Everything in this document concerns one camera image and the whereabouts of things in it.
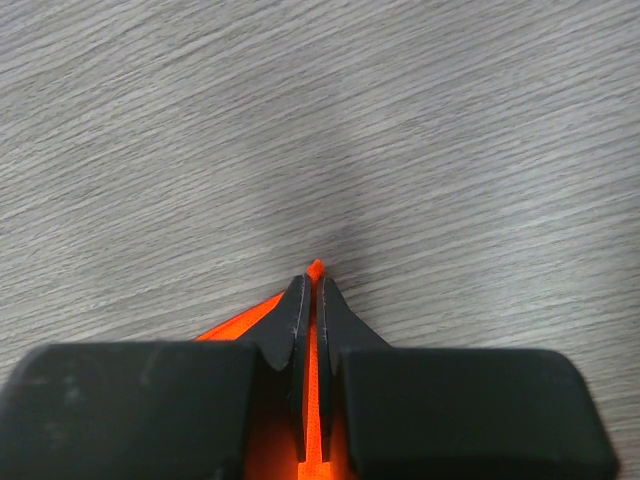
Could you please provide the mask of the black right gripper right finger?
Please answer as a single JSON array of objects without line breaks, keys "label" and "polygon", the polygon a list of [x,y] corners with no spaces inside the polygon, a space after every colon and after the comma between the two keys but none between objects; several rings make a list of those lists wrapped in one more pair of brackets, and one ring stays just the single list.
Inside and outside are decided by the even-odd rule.
[{"label": "black right gripper right finger", "polygon": [[328,462],[336,411],[334,381],[338,377],[341,353],[349,349],[387,349],[391,345],[350,309],[330,277],[322,277],[317,285],[316,325],[321,450],[322,461]]}]

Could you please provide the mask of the orange t-shirt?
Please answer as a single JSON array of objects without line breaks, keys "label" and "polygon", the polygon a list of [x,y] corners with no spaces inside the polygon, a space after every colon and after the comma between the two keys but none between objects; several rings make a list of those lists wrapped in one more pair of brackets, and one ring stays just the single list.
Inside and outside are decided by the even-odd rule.
[{"label": "orange t-shirt", "polygon": [[205,452],[217,479],[350,479],[349,454],[344,444],[344,414],[338,377],[334,381],[333,428],[330,460],[322,461],[318,409],[316,291],[329,277],[319,259],[306,272],[312,280],[308,340],[308,424],[306,461],[296,460],[293,434],[286,418],[284,377],[266,363],[258,345],[244,334],[261,320],[282,296],[246,310],[197,336],[218,352],[215,373],[218,394],[207,395]]}]

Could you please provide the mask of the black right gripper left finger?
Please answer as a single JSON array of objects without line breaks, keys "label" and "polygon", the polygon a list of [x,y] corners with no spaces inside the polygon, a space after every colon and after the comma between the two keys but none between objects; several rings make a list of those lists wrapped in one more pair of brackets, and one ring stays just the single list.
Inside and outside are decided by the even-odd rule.
[{"label": "black right gripper left finger", "polygon": [[311,300],[311,277],[295,276],[272,310],[244,334],[258,345],[269,367],[284,377],[286,418],[300,463],[306,461]]}]

